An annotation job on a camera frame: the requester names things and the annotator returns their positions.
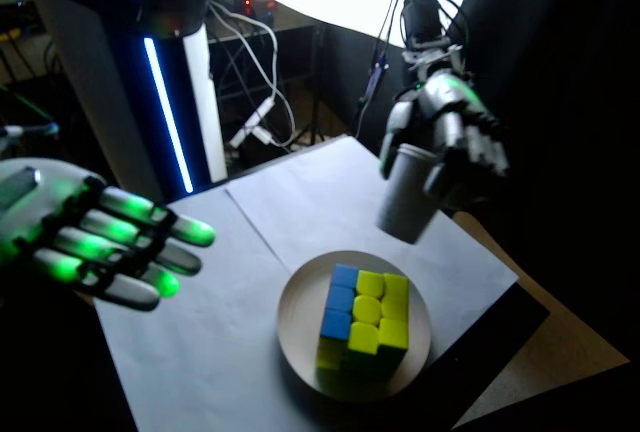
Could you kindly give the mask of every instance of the robotic hand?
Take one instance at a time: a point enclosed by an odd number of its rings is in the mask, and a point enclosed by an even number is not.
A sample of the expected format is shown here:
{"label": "robotic hand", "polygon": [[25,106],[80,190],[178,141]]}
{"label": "robotic hand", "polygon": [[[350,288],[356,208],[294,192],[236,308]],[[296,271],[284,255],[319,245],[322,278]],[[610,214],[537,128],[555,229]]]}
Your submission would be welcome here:
{"label": "robotic hand", "polygon": [[509,169],[500,123],[470,86],[462,47],[442,34],[439,9],[436,0],[405,0],[407,88],[380,152],[389,186],[377,225],[409,243],[438,208],[494,194]]}
{"label": "robotic hand", "polygon": [[100,176],[49,159],[0,162],[0,265],[137,310],[153,310],[201,262],[182,243],[207,247],[207,224],[108,187]]}

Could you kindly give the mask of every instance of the plate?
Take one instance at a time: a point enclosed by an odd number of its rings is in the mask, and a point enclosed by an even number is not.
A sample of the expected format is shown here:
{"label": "plate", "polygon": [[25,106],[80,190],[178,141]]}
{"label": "plate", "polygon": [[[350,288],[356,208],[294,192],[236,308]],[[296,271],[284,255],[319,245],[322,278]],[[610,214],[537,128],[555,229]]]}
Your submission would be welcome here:
{"label": "plate", "polygon": [[291,276],[280,297],[278,340],[284,356],[304,382],[333,399],[373,402],[397,394],[417,377],[429,355],[431,324],[427,306],[410,283],[409,350],[390,379],[362,382],[345,374],[316,370],[320,326],[335,264],[405,276],[386,260],[364,252],[331,252],[310,260]]}

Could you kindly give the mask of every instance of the glowing vertical light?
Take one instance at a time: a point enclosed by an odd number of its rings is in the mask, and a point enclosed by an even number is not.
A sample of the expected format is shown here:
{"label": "glowing vertical light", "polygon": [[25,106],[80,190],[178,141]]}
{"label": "glowing vertical light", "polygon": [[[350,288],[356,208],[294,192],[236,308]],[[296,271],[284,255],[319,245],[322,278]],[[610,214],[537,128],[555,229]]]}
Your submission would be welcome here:
{"label": "glowing vertical light", "polygon": [[173,144],[173,151],[176,154],[176,159],[178,160],[180,174],[182,174],[184,190],[190,194],[193,192],[193,185],[191,184],[191,177],[189,176],[187,162],[184,160],[184,154],[182,153],[182,145],[180,144],[178,129],[176,129],[176,123],[173,120],[173,112],[171,111],[171,104],[169,104],[169,97],[167,96],[167,89],[164,85],[164,79],[162,78],[162,71],[160,70],[160,63],[158,62],[158,55],[156,54],[156,47],[153,44],[153,40],[148,37],[145,38],[144,48],[147,50],[147,57],[149,58],[149,65],[151,65],[151,73],[153,74],[153,80],[156,83],[158,96],[160,97],[160,105],[162,106],[162,112],[164,113],[164,120],[167,123],[167,129],[169,129],[169,136],[171,137],[171,143]]}

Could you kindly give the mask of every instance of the table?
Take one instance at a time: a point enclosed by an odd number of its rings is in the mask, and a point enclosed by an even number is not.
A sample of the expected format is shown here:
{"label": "table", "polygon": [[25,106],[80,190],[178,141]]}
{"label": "table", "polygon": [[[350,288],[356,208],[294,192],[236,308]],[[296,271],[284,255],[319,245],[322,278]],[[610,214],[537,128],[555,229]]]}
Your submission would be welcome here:
{"label": "table", "polygon": [[[202,273],[153,314],[97,304],[138,428],[378,428],[412,422],[425,400],[430,423],[453,425],[544,313],[513,287],[511,271],[442,214],[416,246],[377,230],[383,188],[374,156],[342,138],[177,202],[177,211],[218,229],[201,254]],[[375,406],[310,391],[277,344],[277,301],[288,277],[339,249],[375,252],[400,267],[431,314],[427,371]]]}

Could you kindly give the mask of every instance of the gray cup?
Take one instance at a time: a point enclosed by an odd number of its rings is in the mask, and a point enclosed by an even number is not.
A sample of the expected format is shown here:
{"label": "gray cup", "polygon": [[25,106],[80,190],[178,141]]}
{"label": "gray cup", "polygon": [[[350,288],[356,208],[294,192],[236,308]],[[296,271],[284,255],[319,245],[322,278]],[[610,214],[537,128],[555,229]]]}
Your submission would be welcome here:
{"label": "gray cup", "polygon": [[438,210],[438,202],[424,194],[424,185],[436,157],[413,145],[402,144],[376,225],[387,234],[414,244]]}

